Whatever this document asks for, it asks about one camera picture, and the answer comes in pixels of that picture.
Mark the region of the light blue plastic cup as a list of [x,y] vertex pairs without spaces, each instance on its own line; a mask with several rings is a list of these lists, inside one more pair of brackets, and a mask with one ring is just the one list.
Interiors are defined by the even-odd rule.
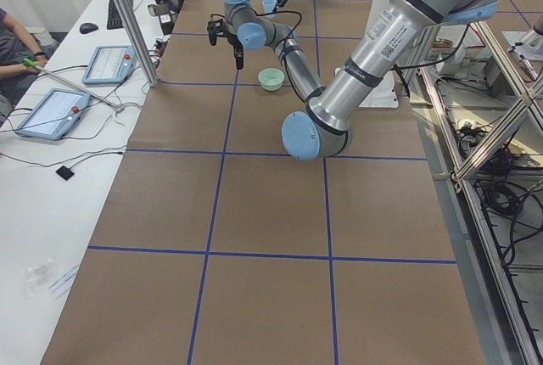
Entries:
[[277,0],[262,0],[262,8],[265,14],[274,14],[276,11]]

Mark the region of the mint green bowl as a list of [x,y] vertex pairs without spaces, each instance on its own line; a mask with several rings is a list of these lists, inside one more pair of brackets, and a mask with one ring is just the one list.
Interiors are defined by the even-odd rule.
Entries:
[[275,92],[280,89],[284,78],[283,72],[277,68],[265,68],[258,73],[260,86],[268,92]]

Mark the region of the black keyboard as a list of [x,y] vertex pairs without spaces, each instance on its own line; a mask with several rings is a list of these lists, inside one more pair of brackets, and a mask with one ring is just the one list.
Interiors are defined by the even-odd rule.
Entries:
[[[130,7],[133,8],[133,0],[129,0]],[[107,30],[115,30],[123,27],[123,21],[120,17],[120,11],[116,7],[114,0],[109,0],[108,16],[106,21]]]

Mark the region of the far blue teach pendant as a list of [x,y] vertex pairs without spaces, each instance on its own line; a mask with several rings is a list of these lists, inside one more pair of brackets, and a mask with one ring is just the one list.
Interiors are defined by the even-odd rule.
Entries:
[[114,85],[132,73],[136,54],[131,45],[96,47],[81,82],[84,85]]

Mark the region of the blue teach pendant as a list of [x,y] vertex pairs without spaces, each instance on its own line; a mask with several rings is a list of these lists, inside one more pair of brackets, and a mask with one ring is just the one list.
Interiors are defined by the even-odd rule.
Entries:
[[21,137],[58,141],[78,122],[90,101],[89,93],[54,88],[14,132]]
[[136,54],[131,45],[96,47],[81,82],[84,85],[114,85],[132,73]]

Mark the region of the black computer mouse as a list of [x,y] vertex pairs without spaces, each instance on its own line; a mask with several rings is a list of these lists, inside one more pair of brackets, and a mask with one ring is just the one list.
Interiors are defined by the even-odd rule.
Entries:
[[99,29],[98,25],[90,23],[90,22],[86,22],[80,25],[79,32],[82,35],[86,35],[91,32],[97,31],[98,29]]

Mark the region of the near blue teach pendant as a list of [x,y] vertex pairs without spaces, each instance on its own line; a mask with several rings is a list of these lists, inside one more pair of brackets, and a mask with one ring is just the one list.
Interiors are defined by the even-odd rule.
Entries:
[[58,141],[78,122],[90,101],[89,93],[54,88],[14,132],[21,137]]

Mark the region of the small black square pad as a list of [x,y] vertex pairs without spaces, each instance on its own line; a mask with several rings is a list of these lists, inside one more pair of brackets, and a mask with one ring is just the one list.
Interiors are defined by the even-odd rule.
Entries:
[[69,168],[68,166],[61,166],[59,167],[55,173],[61,177],[62,179],[64,179],[65,181],[68,181],[70,180],[74,175],[75,173],[73,172],[73,170],[71,168]]

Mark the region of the seated person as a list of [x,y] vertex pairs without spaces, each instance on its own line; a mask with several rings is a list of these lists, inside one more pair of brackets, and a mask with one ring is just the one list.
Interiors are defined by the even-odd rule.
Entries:
[[38,70],[23,64],[30,59],[44,67],[56,46],[44,47],[14,17],[1,9],[1,95],[14,109],[37,79]]

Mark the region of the clear plastic bag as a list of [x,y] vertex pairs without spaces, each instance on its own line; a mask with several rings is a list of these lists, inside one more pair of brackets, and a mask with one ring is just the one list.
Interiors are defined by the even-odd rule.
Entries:
[[47,258],[28,266],[24,272],[21,294],[30,296],[47,288],[56,279],[57,273],[58,263],[55,258]]

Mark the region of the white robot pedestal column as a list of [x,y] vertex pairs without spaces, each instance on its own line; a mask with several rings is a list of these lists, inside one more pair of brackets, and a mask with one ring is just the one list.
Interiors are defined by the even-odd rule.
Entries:
[[353,85],[363,89],[362,99],[357,105],[363,108],[396,108],[398,106],[394,91],[394,72],[372,70],[376,59],[372,57],[374,40],[368,39],[374,23],[379,22],[380,14],[389,6],[389,0],[372,0],[369,17],[363,38],[354,51],[347,57],[347,70],[344,65],[338,68],[338,73],[327,87],[335,98],[341,93],[353,93]]

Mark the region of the aluminium frame post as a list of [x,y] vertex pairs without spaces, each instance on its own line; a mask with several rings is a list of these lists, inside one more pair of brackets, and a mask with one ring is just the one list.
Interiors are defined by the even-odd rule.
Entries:
[[137,59],[143,69],[147,82],[150,87],[155,87],[159,81],[158,74],[150,58],[148,47],[144,41],[139,24],[137,23],[132,4],[129,0],[114,0],[114,3],[120,12],[123,26],[135,49]]

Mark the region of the aluminium truss frame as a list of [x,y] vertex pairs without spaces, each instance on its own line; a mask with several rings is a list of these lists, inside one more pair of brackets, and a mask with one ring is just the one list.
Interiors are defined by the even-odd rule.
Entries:
[[491,364],[542,361],[542,84],[509,44],[523,28],[433,28],[413,78],[439,178],[467,232],[462,270],[479,286]]

